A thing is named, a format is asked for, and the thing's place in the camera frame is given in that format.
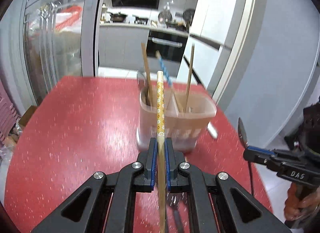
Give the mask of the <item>gloved orange hand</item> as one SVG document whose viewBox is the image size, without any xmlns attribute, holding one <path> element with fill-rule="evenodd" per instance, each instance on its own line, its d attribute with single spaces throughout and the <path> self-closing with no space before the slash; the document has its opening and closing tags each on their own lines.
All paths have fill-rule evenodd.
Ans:
<svg viewBox="0 0 320 233">
<path fill-rule="evenodd" d="M 319 188 L 303 200 L 296 197 L 297 185 L 291 183 L 287 191 L 287 200 L 285 201 L 284 216 L 287 221 L 294 221 L 301 215 L 300 209 L 316 208 L 319 205 Z"/>
</svg>

